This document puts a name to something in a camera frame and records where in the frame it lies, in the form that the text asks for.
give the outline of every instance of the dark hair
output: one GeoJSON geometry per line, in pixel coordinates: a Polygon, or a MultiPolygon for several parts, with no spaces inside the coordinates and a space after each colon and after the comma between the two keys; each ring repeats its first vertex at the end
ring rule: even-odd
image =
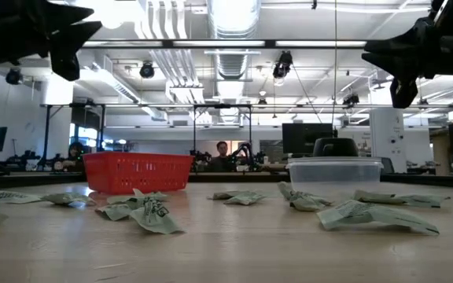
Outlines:
{"type": "Polygon", "coordinates": [[[78,155],[80,156],[83,153],[83,144],[79,141],[75,141],[71,145],[69,145],[68,150],[69,157],[71,157],[71,149],[76,149],[76,151],[78,151],[78,155]]]}
{"type": "Polygon", "coordinates": [[[226,145],[226,146],[228,146],[228,144],[227,144],[226,141],[221,141],[221,142],[218,142],[218,143],[216,144],[216,149],[219,149],[219,146],[220,146],[220,145],[226,145]]]}

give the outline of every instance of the workbench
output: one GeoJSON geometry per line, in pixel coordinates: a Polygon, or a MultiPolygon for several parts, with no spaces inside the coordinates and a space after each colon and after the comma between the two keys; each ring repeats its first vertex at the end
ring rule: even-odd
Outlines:
{"type": "MultiPolygon", "coordinates": [[[[365,224],[325,231],[313,212],[295,211],[274,183],[191,183],[165,204],[186,231],[145,232],[133,220],[111,222],[94,207],[2,204],[0,282],[453,282],[453,188],[380,183],[390,193],[450,196],[441,209],[409,208],[440,230],[426,236],[398,226],[365,224]],[[250,189],[268,198],[250,207],[207,200],[250,189]]],[[[85,183],[9,189],[75,191],[98,204],[85,183]]],[[[352,195],[330,188],[340,202],[352,195]]]]}

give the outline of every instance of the woman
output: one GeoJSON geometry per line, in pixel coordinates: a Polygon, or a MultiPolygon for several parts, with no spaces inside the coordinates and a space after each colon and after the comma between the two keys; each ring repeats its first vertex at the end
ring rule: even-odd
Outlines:
{"type": "Polygon", "coordinates": [[[56,164],[56,170],[64,170],[67,172],[83,172],[85,167],[83,165],[82,154],[84,154],[83,145],[81,142],[73,142],[69,146],[68,159],[62,161],[61,164],[56,164]]]}

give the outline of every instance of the man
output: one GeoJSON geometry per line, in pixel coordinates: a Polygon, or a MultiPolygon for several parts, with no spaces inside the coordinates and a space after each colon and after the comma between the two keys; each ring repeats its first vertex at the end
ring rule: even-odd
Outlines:
{"type": "Polygon", "coordinates": [[[235,164],[229,161],[228,144],[224,141],[216,144],[219,156],[214,157],[209,162],[208,170],[212,172],[232,172],[235,171],[235,164]]]}

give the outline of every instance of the person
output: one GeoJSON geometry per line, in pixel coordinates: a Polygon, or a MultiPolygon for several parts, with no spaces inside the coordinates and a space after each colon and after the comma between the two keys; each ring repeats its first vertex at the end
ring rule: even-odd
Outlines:
{"type": "Polygon", "coordinates": [[[212,172],[232,172],[235,171],[235,164],[228,158],[228,144],[225,141],[216,144],[219,156],[214,157],[209,162],[208,170],[212,172]]]}
{"type": "Polygon", "coordinates": [[[83,166],[82,154],[83,145],[79,141],[73,142],[69,146],[68,159],[62,161],[62,167],[67,172],[81,172],[85,170],[83,166]]]}

